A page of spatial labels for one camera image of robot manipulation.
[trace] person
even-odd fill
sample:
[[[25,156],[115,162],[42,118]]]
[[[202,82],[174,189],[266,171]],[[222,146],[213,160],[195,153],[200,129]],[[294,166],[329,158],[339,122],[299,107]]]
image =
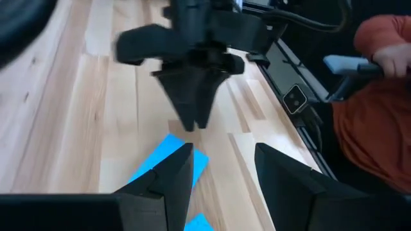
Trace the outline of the person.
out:
[[[313,107],[337,178],[368,193],[411,193],[411,17],[364,21],[354,46],[384,72],[350,98]]]

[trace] wooden tabletop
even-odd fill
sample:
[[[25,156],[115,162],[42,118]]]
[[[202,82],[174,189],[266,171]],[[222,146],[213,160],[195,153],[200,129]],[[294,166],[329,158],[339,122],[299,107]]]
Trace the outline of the wooden tabletop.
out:
[[[150,76],[158,60],[112,59],[120,31],[169,23],[166,4],[60,0],[47,30],[0,72],[0,193],[110,193],[173,133],[210,157],[188,220],[202,212],[215,230],[274,230],[255,143],[319,169],[258,67],[223,83],[207,129],[187,133]]]

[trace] hand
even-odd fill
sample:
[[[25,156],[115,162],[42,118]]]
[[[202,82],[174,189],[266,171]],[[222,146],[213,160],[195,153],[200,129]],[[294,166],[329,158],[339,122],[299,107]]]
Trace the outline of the hand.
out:
[[[384,47],[372,56],[372,60],[382,67],[387,78],[403,78],[411,67],[411,44]]]

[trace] orange shirt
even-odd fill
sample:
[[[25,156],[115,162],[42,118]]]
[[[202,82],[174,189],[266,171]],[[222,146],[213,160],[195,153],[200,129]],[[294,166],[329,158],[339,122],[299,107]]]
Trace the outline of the orange shirt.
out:
[[[363,22],[354,38],[356,49],[368,58],[380,48],[407,42],[411,42],[408,16],[373,17]],[[333,103],[334,130],[344,155],[404,193],[411,193],[408,80],[376,80],[348,100]]]

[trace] black cable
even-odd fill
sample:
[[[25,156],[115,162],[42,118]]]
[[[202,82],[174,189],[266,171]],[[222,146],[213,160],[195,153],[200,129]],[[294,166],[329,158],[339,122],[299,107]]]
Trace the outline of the black cable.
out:
[[[307,19],[303,16],[297,15],[292,12],[284,10],[274,9],[267,13],[264,13],[262,18],[266,22],[270,22],[274,19],[284,19],[286,21],[294,22],[301,26],[310,28],[315,31],[323,31],[327,33],[337,33],[346,29],[351,22],[351,0],[338,0],[338,5],[342,12],[342,20],[339,25],[328,25],[321,22],[317,22],[311,19]]]
[[[315,133],[317,134],[317,141],[319,142],[319,146],[317,148],[317,151],[319,153],[322,153],[322,134],[321,134],[320,125],[315,123],[314,127],[315,127]]]

